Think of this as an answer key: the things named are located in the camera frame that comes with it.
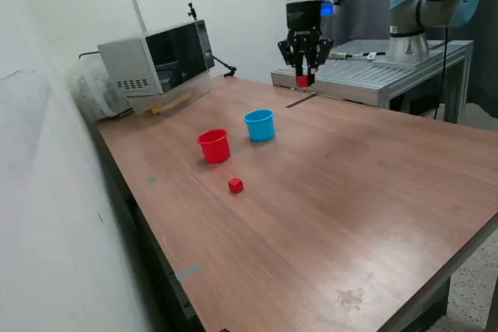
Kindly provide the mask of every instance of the red cup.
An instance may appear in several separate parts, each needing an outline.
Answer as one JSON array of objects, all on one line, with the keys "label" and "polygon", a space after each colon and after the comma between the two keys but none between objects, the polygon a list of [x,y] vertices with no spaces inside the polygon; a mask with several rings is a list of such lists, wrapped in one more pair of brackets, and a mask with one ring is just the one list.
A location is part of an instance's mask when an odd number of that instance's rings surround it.
[{"label": "red cup", "polygon": [[197,138],[202,153],[208,163],[222,163],[230,157],[228,145],[228,131],[222,128],[213,128]]}]

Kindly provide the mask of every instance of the small red block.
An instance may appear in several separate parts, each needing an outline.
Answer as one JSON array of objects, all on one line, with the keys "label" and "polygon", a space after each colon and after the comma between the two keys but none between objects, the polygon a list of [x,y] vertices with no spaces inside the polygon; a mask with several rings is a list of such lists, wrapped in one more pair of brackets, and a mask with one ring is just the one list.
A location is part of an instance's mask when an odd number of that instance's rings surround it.
[{"label": "small red block", "polygon": [[230,182],[228,182],[228,188],[233,194],[239,194],[244,189],[244,185],[242,184],[242,180],[233,178]]}]

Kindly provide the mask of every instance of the plastic bag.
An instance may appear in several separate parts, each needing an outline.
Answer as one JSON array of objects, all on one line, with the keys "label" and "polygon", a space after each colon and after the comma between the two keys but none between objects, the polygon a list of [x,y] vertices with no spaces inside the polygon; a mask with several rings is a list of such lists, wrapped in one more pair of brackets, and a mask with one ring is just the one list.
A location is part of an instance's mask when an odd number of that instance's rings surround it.
[{"label": "plastic bag", "polygon": [[90,121],[116,117],[131,108],[126,98],[118,96],[114,90],[99,54],[81,57],[66,79],[76,106]]}]

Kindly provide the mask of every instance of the gray metal stand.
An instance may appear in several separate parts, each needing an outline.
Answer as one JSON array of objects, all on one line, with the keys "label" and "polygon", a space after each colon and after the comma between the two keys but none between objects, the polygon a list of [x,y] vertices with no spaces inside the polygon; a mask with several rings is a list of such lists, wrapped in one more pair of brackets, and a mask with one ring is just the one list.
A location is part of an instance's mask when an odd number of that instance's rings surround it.
[{"label": "gray metal stand", "polygon": [[[328,60],[318,71],[310,93],[389,109],[392,99],[442,72],[444,43],[434,40],[429,43],[430,57],[417,64],[404,65],[405,69],[383,58]],[[444,115],[447,122],[458,123],[465,114],[473,44],[469,40],[454,40],[448,44]],[[389,40],[353,40],[334,51],[379,52],[386,51],[388,45]],[[296,75],[291,68],[273,72],[272,80],[274,86],[296,88]]]},{"label": "gray metal stand", "polygon": [[495,292],[489,309],[488,323],[485,332],[498,332],[498,280],[496,281]]}]

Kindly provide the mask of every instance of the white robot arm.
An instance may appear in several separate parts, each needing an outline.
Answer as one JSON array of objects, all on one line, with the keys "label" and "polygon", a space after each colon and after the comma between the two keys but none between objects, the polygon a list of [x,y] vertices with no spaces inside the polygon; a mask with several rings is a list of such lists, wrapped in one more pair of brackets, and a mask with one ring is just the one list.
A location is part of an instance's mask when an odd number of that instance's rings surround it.
[{"label": "white robot arm", "polygon": [[[279,49],[288,65],[296,69],[296,84],[313,85],[314,74],[323,65],[333,41],[321,37],[321,9],[332,0],[287,0],[287,38]],[[391,61],[424,59],[429,47],[425,32],[430,27],[465,25],[475,14],[479,0],[391,0]],[[303,58],[307,62],[304,74]]]}]

